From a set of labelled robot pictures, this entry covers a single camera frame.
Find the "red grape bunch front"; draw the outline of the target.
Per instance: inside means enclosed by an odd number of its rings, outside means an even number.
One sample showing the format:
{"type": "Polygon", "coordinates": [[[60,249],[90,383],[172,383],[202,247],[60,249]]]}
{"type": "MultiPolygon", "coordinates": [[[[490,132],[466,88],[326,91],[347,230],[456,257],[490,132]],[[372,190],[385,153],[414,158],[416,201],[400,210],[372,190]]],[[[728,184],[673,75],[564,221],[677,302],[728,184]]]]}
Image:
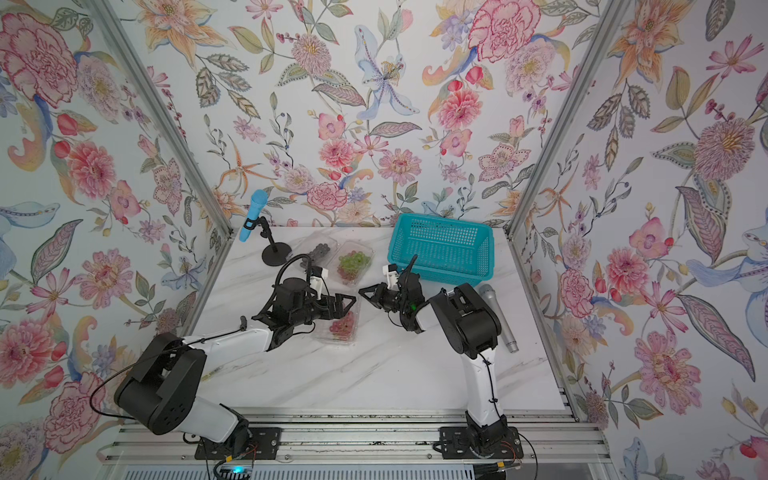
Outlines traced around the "red grape bunch front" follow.
{"type": "Polygon", "coordinates": [[[359,272],[356,269],[339,266],[337,274],[343,284],[351,285],[358,281],[359,272]]]}

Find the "clear clamshell container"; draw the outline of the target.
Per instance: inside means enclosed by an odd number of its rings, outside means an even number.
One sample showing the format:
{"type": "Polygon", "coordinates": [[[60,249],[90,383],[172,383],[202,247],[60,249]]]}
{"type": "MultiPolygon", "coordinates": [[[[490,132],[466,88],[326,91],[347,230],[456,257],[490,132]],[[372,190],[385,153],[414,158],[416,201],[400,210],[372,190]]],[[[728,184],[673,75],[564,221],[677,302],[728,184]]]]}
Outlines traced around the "clear clamshell container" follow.
{"type": "Polygon", "coordinates": [[[360,305],[356,302],[341,319],[317,321],[311,336],[327,344],[352,344],[356,340],[359,317],[360,305]]]}
{"type": "Polygon", "coordinates": [[[315,266],[326,267],[337,253],[339,247],[339,242],[329,235],[314,233],[293,246],[288,258],[291,259],[296,255],[306,254],[311,257],[315,266]]]}
{"type": "Polygon", "coordinates": [[[356,286],[373,263],[374,251],[367,244],[347,240],[328,264],[329,278],[346,286],[356,286]]]}

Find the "blue microphone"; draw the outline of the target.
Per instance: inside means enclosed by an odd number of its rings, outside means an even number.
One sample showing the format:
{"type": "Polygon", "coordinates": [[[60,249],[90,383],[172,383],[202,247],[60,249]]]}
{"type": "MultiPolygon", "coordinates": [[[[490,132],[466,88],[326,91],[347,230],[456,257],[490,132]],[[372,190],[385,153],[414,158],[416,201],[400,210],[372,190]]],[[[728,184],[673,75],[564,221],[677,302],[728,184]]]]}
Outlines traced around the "blue microphone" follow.
{"type": "Polygon", "coordinates": [[[251,232],[256,228],[261,212],[267,205],[269,194],[265,190],[256,190],[250,197],[250,205],[245,216],[245,221],[239,232],[239,241],[245,243],[251,232]]]}

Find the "grey microphone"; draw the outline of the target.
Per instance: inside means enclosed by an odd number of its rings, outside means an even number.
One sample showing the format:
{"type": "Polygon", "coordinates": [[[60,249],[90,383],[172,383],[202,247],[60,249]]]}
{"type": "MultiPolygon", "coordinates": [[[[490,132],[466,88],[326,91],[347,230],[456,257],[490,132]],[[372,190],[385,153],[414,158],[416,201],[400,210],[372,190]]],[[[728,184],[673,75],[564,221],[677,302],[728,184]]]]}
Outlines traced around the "grey microphone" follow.
{"type": "Polygon", "coordinates": [[[502,343],[506,346],[507,350],[510,353],[517,353],[519,351],[519,347],[518,347],[516,338],[502,311],[496,291],[490,284],[483,283],[480,285],[479,294],[485,300],[485,302],[490,306],[490,308],[493,310],[493,312],[496,314],[499,320],[500,328],[501,328],[500,336],[502,339],[502,343]]]}

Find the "red grape bunch back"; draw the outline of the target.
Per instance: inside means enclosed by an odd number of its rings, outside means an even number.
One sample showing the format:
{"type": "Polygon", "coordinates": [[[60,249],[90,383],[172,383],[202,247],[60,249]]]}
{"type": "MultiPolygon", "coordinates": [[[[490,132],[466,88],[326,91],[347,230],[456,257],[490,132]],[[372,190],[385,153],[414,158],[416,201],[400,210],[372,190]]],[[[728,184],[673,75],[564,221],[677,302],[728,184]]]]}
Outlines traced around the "red grape bunch back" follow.
{"type": "Polygon", "coordinates": [[[329,327],[329,332],[334,341],[350,342],[355,337],[356,328],[357,315],[349,312],[346,317],[334,321],[329,327]]]}

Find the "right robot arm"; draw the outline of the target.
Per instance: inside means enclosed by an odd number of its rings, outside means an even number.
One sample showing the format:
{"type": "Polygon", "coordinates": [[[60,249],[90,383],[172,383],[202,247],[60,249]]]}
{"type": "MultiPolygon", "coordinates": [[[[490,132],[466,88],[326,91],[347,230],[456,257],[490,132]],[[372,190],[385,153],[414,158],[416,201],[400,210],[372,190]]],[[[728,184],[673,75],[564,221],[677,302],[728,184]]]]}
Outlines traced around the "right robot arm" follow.
{"type": "Polygon", "coordinates": [[[461,357],[467,391],[466,426],[443,427],[434,445],[445,459],[471,454],[493,458],[514,456],[514,437],[497,395],[496,348],[502,325],[496,311],[468,283],[424,296],[420,276],[411,261],[401,271],[390,264],[386,280],[358,290],[374,308],[399,317],[398,325],[416,334],[438,326],[461,357]]]}

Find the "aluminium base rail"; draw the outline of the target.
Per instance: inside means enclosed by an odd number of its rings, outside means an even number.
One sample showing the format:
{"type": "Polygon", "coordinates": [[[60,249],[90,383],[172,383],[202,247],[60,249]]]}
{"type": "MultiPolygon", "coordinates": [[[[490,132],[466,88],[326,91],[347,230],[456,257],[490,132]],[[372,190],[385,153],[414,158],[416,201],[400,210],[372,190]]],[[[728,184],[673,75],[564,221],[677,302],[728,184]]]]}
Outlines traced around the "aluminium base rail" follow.
{"type": "MultiPolygon", "coordinates": [[[[244,408],[255,427],[281,429],[276,465],[309,463],[435,463],[432,445],[444,426],[461,426],[461,410],[311,411],[244,408]]],[[[521,434],[527,457],[540,463],[608,463],[604,435],[567,411],[517,410],[507,414],[521,434]]],[[[195,449],[181,434],[155,436],[138,425],[119,428],[116,439],[101,448],[104,465],[191,464],[195,449]]]]}

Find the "teal plastic mesh basket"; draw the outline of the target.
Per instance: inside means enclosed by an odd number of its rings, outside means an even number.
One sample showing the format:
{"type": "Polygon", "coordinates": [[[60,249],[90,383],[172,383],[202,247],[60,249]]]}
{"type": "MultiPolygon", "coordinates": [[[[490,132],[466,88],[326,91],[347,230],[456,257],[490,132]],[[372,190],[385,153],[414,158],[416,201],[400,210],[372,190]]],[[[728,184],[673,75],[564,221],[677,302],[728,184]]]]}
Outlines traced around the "teal plastic mesh basket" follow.
{"type": "Polygon", "coordinates": [[[387,259],[410,263],[423,280],[477,286],[494,276],[493,229],[485,224],[424,214],[402,214],[393,229],[387,259]]]}

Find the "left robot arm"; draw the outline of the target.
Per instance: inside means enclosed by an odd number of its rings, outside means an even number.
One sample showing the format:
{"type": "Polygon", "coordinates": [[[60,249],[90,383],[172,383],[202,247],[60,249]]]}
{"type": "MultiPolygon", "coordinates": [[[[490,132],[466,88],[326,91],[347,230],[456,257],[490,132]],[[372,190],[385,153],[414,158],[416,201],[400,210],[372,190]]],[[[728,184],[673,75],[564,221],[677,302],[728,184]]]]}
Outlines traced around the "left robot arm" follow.
{"type": "Polygon", "coordinates": [[[300,278],[277,274],[264,306],[251,317],[241,317],[233,330],[207,337],[156,336],[117,387],[116,405],[155,435],[195,435],[233,454],[252,449],[245,417],[200,396],[200,383],[236,360],[277,349],[303,326],[345,318],[357,300],[329,293],[326,277],[314,264],[300,278]]]}

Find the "left aluminium frame post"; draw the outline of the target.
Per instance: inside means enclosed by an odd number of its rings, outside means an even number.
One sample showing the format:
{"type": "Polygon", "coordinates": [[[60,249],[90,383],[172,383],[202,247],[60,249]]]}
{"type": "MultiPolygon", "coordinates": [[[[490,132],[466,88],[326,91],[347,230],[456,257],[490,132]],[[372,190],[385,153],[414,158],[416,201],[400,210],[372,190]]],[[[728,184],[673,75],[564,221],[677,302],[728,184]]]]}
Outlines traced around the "left aluminium frame post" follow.
{"type": "Polygon", "coordinates": [[[162,95],[152,82],[145,65],[140,60],[120,21],[108,1],[84,2],[85,9],[94,19],[107,43],[116,50],[115,56],[125,69],[128,79],[137,87],[141,98],[146,102],[150,115],[158,131],[169,143],[182,171],[198,193],[203,209],[212,224],[217,227],[226,241],[233,236],[230,222],[225,218],[221,207],[214,198],[210,186],[199,169],[193,154],[183,139],[174,120],[168,113],[162,95]]]}

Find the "black microphone stand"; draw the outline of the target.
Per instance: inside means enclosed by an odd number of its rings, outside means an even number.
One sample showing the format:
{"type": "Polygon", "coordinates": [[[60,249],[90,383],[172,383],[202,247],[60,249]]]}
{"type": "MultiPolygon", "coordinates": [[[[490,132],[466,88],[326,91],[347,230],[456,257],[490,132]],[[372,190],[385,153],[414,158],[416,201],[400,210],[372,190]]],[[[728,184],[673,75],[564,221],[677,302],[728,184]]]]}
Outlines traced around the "black microphone stand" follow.
{"type": "Polygon", "coordinates": [[[262,216],[257,219],[247,218],[239,232],[239,241],[245,243],[257,228],[261,229],[260,236],[268,241],[268,245],[261,254],[263,263],[272,267],[284,265],[292,249],[287,243],[274,240],[271,226],[266,218],[262,216]]]}

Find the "black grape bunch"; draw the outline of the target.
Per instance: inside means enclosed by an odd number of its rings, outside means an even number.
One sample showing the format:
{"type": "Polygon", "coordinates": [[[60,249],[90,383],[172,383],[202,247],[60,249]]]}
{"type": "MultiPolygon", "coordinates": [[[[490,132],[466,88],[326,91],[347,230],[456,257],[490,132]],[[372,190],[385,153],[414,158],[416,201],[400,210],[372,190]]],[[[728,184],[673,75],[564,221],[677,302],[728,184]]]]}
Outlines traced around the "black grape bunch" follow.
{"type": "Polygon", "coordinates": [[[313,266],[324,266],[330,258],[331,246],[328,243],[318,243],[307,255],[313,266]]]}

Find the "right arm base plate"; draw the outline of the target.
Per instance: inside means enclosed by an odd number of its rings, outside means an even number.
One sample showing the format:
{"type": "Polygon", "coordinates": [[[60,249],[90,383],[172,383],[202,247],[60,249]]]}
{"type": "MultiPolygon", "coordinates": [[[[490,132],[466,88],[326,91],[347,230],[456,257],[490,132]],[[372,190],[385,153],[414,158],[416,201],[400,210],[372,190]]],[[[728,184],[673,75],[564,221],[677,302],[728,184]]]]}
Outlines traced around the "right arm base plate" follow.
{"type": "Polygon", "coordinates": [[[514,427],[474,430],[470,427],[441,427],[432,448],[444,460],[522,460],[522,441],[514,427]]]}

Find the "green grape bunch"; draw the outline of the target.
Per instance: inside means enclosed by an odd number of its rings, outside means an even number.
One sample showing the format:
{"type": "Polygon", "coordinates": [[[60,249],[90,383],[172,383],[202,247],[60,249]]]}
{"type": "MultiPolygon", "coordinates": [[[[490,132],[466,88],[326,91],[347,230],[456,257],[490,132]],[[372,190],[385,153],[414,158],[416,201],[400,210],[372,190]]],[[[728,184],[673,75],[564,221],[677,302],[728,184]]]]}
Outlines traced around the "green grape bunch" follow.
{"type": "Polygon", "coordinates": [[[339,266],[356,269],[358,272],[368,268],[371,257],[362,251],[352,251],[339,258],[339,266]]]}

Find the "aluminium frame post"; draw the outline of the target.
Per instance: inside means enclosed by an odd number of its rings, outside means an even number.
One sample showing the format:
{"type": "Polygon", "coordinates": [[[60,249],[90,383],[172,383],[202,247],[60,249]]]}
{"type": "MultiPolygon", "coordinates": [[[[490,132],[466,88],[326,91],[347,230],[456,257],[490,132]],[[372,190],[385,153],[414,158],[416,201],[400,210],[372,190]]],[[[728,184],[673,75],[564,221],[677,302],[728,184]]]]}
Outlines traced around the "aluminium frame post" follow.
{"type": "Polygon", "coordinates": [[[545,141],[541,154],[534,165],[532,175],[526,183],[526,188],[509,227],[507,234],[509,241],[512,241],[516,234],[524,230],[527,213],[537,196],[538,189],[554,162],[555,155],[565,140],[581,104],[587,97],[591,82],[594,80],[600,63],[607,52],[608,45],[620,29],[623,16],[630,5],[630,1],[624,0],[606,2],[606,9],[595,25],[596,31],[585,56],[580,62],[580,72],[565,96],[561,110],[555,116],[550,135],[545,141]]]}
{"type": "Polygon", "coordinates": [[[183,139],[174,120],[168,113],[162,95],[152,82],[145,65],[140,60],[120,21],[108,1],[84,2],[85,9],[94,19],[107,43],[116,50],[115,56],[125,69],[128,79],[137,87],[141,98],[146,102],[150,115],[158,131],[169,143],[182,171],[198,193],[203,209],[212,224],[217,227],[226,241],[233,236],[230,222],[225,218],[221,207],[214,198],[210,186],[199,169],[193,154],[183,139]]]}

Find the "red grape bunch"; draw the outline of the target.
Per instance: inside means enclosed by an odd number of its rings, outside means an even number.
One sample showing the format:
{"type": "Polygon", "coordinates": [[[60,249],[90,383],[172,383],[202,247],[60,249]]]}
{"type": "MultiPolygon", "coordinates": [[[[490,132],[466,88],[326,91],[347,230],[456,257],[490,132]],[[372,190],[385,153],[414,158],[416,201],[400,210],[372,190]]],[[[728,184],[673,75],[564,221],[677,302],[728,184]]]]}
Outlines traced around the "red grape bunch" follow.
{"type": "Polygon", "coordinates": [[[349,312],[346,317],[334,321],[329,327],[329,332],[334,341],[350,342],[355,337],[356,328],[357,315],[349,312]]]}
{"type": "Polygon", "coordinates": [[[356,269],[339,266],[337,274],[343,284],[351,285],[358,281],[359,272],[356,269]]]}

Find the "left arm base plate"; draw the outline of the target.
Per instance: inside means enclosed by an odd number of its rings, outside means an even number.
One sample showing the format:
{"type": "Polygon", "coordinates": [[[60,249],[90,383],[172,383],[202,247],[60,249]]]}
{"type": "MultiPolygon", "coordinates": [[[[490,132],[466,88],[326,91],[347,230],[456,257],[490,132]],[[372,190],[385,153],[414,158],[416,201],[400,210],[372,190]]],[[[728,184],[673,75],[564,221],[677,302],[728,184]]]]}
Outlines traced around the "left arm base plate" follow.
{"type": "Polygon", "coordinates": [[[249,427],[248,434],[242,429],[234,439],[216,443],[201,438],[194,453],[195,460],[275,460],[281,444],[283,430],[279,427],[249,427]]]}

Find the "right aluminium frame post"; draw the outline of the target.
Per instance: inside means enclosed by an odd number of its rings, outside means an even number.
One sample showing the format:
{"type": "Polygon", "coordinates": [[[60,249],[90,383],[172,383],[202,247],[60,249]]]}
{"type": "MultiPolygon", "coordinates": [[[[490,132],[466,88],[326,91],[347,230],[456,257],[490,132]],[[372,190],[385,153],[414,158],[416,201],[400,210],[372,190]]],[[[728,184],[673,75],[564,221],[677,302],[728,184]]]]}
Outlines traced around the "right aluminium frame post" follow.
{"type": "Polygon", "coordinates": [[[538,189],[554,162],[555,155],[565,140],[581,104],[587,97],[591,82],[594,80],[600,63],[607,52],[608,45],[620,29],[623,16],[630,5],[630,1],[624,0],[606,2],[606,9],[595,25],[596,31],[585,56],[580,62],[580,72],[565,96],[561,110],[555,116],[550,135],[545,141],[541,154],[534,165],[532,175],[526,183],[526,188],[509,227],[507,234],[509,241],[512,241],[516,234],[524,230],[527,213],[537,196],[538,189]]]}

